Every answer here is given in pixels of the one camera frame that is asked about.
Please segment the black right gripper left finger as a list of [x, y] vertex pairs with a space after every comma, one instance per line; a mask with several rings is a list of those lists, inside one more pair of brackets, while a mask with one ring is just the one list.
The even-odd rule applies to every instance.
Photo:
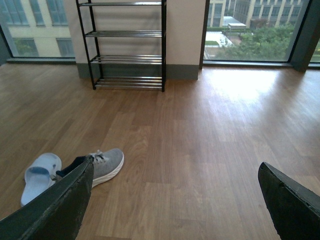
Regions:
[[65, 177], [0, 222], [2, 240], [74, 240], [91, 197], [93, 161]]

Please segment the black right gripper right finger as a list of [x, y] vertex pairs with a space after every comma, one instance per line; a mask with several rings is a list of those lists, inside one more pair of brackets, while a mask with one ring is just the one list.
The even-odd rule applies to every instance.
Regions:
[[282, 240], [320, 238], [320, 196], [267, 162], [258, 181], [274, 228]]

